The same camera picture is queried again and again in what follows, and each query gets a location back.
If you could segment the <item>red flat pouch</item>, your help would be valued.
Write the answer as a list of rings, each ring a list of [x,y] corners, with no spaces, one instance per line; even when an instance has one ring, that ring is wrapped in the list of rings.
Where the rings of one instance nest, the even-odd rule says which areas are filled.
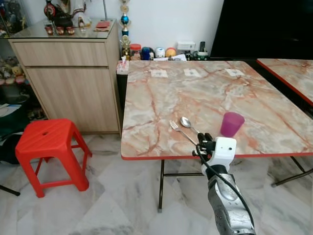
[[[96,23],[96,25],[94,27],[94,31],[106,32],[106,31],[109,31],[111,29],[112,25],[114,25],[114,22],[102,20],[102,21]]]

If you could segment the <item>row of small red ornaments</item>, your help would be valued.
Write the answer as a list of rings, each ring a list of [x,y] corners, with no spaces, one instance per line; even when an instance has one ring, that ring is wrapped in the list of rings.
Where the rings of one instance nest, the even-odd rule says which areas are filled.
[[[48,36],[72,36],[75,34],[73,26],[47,24],[44,26],[44,29]]]

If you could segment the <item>marble-print table with red edge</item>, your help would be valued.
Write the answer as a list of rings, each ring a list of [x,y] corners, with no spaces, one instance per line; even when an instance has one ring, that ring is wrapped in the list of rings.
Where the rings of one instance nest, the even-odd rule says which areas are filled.
[[[257,63],[313,105],[313,60],[259,58]]]

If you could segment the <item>red plastic stool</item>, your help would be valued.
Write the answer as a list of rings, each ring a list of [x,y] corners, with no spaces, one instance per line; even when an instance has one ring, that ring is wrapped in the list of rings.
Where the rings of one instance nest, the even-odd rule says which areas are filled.
[[[77,190],[89,188],[87,163],[92,152],[76,125],[69,119],[47,119],[27,125],[15,148],[16,157],[37,197],[45,188],[74,185]],[[38,179],[42,162],[58,159],[69,180],[42,183]]]

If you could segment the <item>white wall socket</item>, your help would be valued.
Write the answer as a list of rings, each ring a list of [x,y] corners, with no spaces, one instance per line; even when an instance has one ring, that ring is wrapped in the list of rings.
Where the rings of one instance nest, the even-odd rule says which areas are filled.
[[[181,51],[194,51],[196,49],[196,43],[194,41],[178,41],[177,49]]]

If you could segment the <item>silver metal fork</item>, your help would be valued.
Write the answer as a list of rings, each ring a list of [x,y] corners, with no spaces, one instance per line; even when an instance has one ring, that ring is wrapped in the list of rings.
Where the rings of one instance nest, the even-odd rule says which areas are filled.
[[[176,131],[179,132],[179,134],[183,135],[186,139],[188,139],[188,141],[190,141],[192,144],[197,145],[196,141],[194,141],[189,135],[187,135],[183,130],[181,130],[181,128],[179,127],[179,125],[175,122],[175,121],[169,121],[170,123],[170,127]]]

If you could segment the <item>large black screen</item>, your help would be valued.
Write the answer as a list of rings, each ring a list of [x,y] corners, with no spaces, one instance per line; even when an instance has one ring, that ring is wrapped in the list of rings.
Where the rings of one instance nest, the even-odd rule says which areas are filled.
[[[313,0],[224,0],[210,58],[313,58]]]

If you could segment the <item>plush toy pile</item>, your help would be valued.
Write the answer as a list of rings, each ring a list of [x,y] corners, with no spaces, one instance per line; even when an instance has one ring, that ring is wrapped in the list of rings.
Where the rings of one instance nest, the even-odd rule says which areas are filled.
[[[0,86],[28,85],[27,76],[16,56],[0,56]]]

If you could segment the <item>white robed figurine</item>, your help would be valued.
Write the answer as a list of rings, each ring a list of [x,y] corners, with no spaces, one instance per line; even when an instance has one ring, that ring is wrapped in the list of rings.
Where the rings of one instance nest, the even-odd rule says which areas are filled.
[[[90,27],[91,18],[87,15],[87,0],[71,0],[72,25],[76,28]]]

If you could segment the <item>light wooden cabinet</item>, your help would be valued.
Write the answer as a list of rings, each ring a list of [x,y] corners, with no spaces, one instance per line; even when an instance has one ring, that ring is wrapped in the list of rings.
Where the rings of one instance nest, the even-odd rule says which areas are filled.
[[[108,31],[92,25],[65,35],[38,22],[8,38],[47,118],[70,119],[85,134],[120,132],[119,32],[114,19]]]

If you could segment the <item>black cordless phone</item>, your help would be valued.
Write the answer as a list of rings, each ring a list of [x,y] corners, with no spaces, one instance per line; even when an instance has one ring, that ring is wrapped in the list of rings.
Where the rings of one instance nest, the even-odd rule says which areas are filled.
[[[201,41],[198,51],[195,51],[195,60],[206,61],[209,58],[209,53],[206,51],[206,42]]]

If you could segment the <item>marble-print folding table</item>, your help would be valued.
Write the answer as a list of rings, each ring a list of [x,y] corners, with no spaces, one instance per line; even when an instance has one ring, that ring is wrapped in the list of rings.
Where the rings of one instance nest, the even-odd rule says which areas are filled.
[[[189,77],[184,69],[196,69],[201,77]],[[245,76],[233,77],[226,69]],[[151,77],[150,70],[166,70],[168,77]],[[128,186],[108,194],[127,214],[157,214],[158,160],[191,159],[193,145],[171,129],[169,121],[188,117],[195,128],[219,134],[226,112],[245,118],[235,135],[236,157],[260,158],[279,166],[279,157],[291,155],[309,160],[313,154],[313,120],[277,88],[243,61],[130,61],[121,121],[121,157],[145,161],[149,179],[130,179]]]

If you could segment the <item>black bag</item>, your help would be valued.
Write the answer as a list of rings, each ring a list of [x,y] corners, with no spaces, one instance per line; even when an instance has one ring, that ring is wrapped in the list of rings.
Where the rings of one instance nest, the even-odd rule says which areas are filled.
[[[18,165],[15,149],[29,123],[22,105],[0,104],[0,164]]]

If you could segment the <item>clear jar with red lid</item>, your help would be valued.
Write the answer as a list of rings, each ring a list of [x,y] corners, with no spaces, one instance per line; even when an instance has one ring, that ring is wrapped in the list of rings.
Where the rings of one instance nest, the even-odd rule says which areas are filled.
[[[131,44],[130,49],[130,60],[141,60],[141,44]]]

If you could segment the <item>white tissue pack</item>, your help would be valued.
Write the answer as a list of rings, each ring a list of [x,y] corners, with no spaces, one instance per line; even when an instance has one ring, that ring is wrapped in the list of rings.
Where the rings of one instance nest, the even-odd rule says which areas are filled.
[[[116,65],[116,74],[128,75],[129,67],[130,67],[130,61],[119,60],[117,65]]]

